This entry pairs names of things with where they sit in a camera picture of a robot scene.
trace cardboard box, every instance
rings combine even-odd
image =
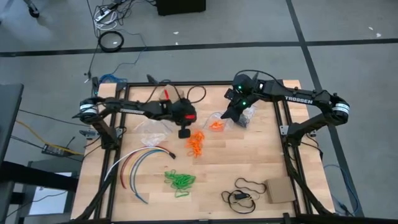
[[[292,183],[288,177],[265,181],[270,203],[284,203],[295,200]]]
[[[178,93],[180,95],[181,98],[184,98],[184,91],[182,91],[181,89],[177,88]],[[167,92],[169,99],[172,103],[176,102],[177,100],[179,100],[180,98],[177,95],[177,92],[175,91],[174,86],[172,85],[167,85],[164,87],[164,89],[162,90],[162,92],[160,93],[159,99],[160,100],[167,100],[165,91]]]

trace wooden tabletop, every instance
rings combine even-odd
[[[285,80],[288,87],[300,87],[298,80]],[[115,84],[102,84],[99,96],[114,96]],[[180,86],[185,92],[189,86]],[[190,126],[192,132],[201,129],[208,117],[216,111],[225,111],[229,101],[223,96],[228,86],[206,86],[206,98],[194,104],[197,110],[197,122]],[[145,101],[153,87],[134,87],[129,93],[129,100]],[[161,90],[158,90],[153,100],[156,100]],[[192,90],[190,100],[201,98],[203,90]],[[168,135],[160,146],[176,154],[175,160],[163,153],[152,154],[140,165],[136,177],[137,191],[148,201],[144,204],[138,200],[129,189],[122,188],[118,177],[115,201],[113,207],[113,221],[133,220],[199,220],[199,219],[227,219],[227,218],[280,218],[285,212],[294,216],[292,203],[271,204],[267,194],[262,194],[256,201],[254,212],[241,215],[233,212],[227,203],[221,199],[220,193],[224,190],[232,191],[234,181],[238,177],[247,180],[263,182],[267,179],[286,176],[286,169],[279,139],[279,129],[275,118],[272,103],[258,101],[256,113],[247,129],[234,127],[231,130],[216,133],[204,131],[203,155],[198,158],[187,156],[189,149],[185,148],[186,139],[179,139],[177,132]],[[305,105],[289,103],[293,122],[303,122],[308,119]],[[144,116],[127,114],[127,132],[123,137],[121,155],[126,155],[143,146],[140,134],[134,128],[144,121]],[[303,142],[313,144],[311,140],[303,138]],[[86,150],[93,150],[99,143],[96,142]],[[321,203],[334,211],[333,202],[326,181],[322,162],[316,149],[301,145],[299,147],[303,169],[308,187]],[[90,203],[98,189],[101,175],[104,150],[98,149],[85,158],[79,179],[74,201],[72,218],[79,216]],[[164,172],[175,169],[177,173],[196,176],[191,188],[191,194],[186,197],[175,198],[175,189],[164,183]],[[125,170],[124,178],[129,171]],[[103,211],[106,210],[108,191],[104,195]],[[302,198],[299,198],[300,208],[305,211]]]

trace orange rubber band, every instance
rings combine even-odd
[[[187,139],[187,144],[185,147],[192,148],[191,152],[188,152],[188,156],[194,156],[197,158],[201,155],[201,149],[203,144],[201,143],[204,140],[205,135],[201,131],[196,131],[195,134],[191,134],[191,137]]]

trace plastic bag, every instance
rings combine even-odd
[[[140,134],[141,142],[145,146],[157,146],[172,132],[171,125],[167,121],[146,119],[134,128],[134,132]]]
[[[253,105],[249,108],[244,109],[241,116],[239,117],[239,121],[236,122],[236,124],[240,127],[246,128],[250,123],[251,118],[254,116],[255,112],[256,107]]]
[[[215,112],[210,115],[207,119],[203,129],[209,131],[226,131],[232,128],[233,120],[232,119],[221,119],[223,115],[222,112]]]

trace robotic arm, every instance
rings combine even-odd
[[[103,105],[105,109],[98,111],[99,105]],[[92,97],[80,102],[80,112],[73,118],[80,118],[81,122],[92,125],[97,130],[101,135],[103,149],[115,149],[119,147],[116,130],[104,122],[104,118],[111,113],[139,114],[157,121],[165,119],[174,122],[182,127],[178,132],[179,138],[189,138],[190,130],[185,127],[197,120],[195,108],[186,98],[181,98],[175,103],[170,100],[142,103],[112,97]]]
[[[221,118],[231,118],[237,122],[243,110],[250,107],[257,100],[286,100],[320,108],[321,114],[303,123],[293,123],[289,127],[280,127],[281,134],[293,146],[299,146],[301,139],[306,133],[316,131],[328,124],[337,126],[347,123],[349,104],[337,96],[336,93],[331,95],[326,90],[308,91],[299,90],[297,87],[287,88],[277,80],[258,80],[257,76],[258,73],[253,78],[245,74],[235,76],[232,84],[233,89],[228,89],[224,96],[231,102]]]

